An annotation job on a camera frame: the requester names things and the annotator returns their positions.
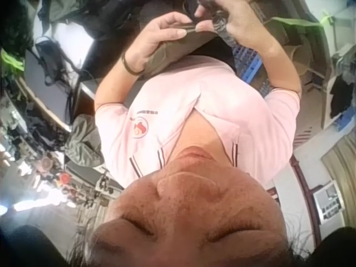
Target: closed eye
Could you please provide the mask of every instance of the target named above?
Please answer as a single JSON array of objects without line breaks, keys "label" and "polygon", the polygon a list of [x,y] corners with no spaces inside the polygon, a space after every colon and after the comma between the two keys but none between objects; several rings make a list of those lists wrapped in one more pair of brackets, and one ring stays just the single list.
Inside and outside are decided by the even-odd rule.
[{"label": "closed eye", "polygon": [[125,221],[128,221],[130,224],[132,224],[134,227],[136,227],[137,229],[139,229],[141,232],[143,232],[145,235],[148,235],[148,236],[153,236],[154,234],[147,230],[147,228],[145,228],[142,224],[140,224],[139,222],[137,221],[134,221],[134,220],[131,220],[130,218],[127,218],[127,217],[121,217],[122,220],[125,220]]},{"label": "closed eye", "polygon": [[258,231],[260,230],[260,226],[259,225],[253,225],[253,224],[247,224],[244,227],[238,227],[238,228],[230,228],[230,229],[224,229],[223,231],[218,232],[216,235],[213,236],[209,236],[208,237],[208,242],[211,243],[216,243],[219,242],[221,239],[232,235],[234,233],[237,232],[242,232],[242,231]]}]

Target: pink polo shirt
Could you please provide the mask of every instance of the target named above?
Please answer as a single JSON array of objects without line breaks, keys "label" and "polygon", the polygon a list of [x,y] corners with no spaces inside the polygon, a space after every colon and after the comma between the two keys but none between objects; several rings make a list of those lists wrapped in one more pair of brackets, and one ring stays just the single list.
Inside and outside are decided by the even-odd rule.
[{"label": "pink polo shirt", "polygon": [[273,90],[263,99],[225,63],[189,56],[148,80],[129,109],[97,110],[102,153],[117,182],[128,187],[163,168],[193,108],[215,128],[233,165],[261,184],[288,163],[298,95]]}]

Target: logo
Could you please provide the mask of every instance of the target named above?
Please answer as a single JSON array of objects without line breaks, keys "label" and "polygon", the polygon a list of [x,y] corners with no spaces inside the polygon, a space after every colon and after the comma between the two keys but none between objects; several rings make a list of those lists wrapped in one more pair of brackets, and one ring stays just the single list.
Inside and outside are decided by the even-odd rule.
[{"label": "logo", "polygon": [[149,131],[149,124],[144,118],[137,117],[134,119],[133,131],[135,134],[134,138],[143,138]]}]

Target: black wristband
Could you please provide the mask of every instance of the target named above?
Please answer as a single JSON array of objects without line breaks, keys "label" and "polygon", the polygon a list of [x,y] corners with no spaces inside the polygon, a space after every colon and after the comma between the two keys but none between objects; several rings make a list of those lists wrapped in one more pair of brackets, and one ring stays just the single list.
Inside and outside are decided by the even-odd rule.
[{"label": "black wristband", "polygon": [[126,62],[126,59],[125,59],[125,54],[126,52],[124,52],[122,55],[121,55],[121,60],[122,60],[122,64],[123,66],[125,67],[125,69],[127,70],[127,72],[131,75],[134,75],[134,76],[140,76],[141,74],[143,74],[143,72],[145,71],[145,69],[143,69],[142,71],[140,72],[135,72],[133,71],[132,69],[130,69],[130,67],[128,66],[127,62]]}]

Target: mouth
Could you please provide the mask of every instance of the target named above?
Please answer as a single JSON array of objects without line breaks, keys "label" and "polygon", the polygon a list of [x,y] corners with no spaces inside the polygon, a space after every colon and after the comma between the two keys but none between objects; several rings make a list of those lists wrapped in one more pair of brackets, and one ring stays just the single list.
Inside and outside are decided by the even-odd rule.
[{"label": "mouth", "polygon": [[194,157],[198,159],[206,159],[206,160],[213,160],[216,161],[208,152],[198,146],[190,146],[183,149],[178,154],[178,159],[183,157]]}]

